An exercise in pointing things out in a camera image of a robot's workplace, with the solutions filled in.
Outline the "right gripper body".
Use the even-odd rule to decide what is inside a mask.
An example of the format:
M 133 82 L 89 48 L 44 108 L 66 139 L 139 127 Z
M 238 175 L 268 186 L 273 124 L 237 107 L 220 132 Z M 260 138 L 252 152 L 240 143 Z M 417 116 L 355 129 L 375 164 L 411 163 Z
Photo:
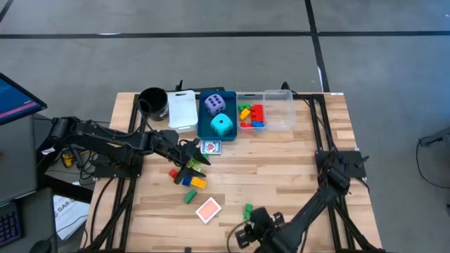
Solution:
M 292 252 L 288 233 L 291 225 L 255 227 L 255 235 L 264 252 Z

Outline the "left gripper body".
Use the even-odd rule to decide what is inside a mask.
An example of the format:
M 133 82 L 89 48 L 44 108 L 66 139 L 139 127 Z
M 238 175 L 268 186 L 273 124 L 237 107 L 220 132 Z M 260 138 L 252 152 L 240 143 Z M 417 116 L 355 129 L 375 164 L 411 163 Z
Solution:
M 179 135 L 174 130 L 162 130 L 155 132 L 153 151 L 168 159 L 175 165 L 185 165 L 186 159 L 178 146 Z

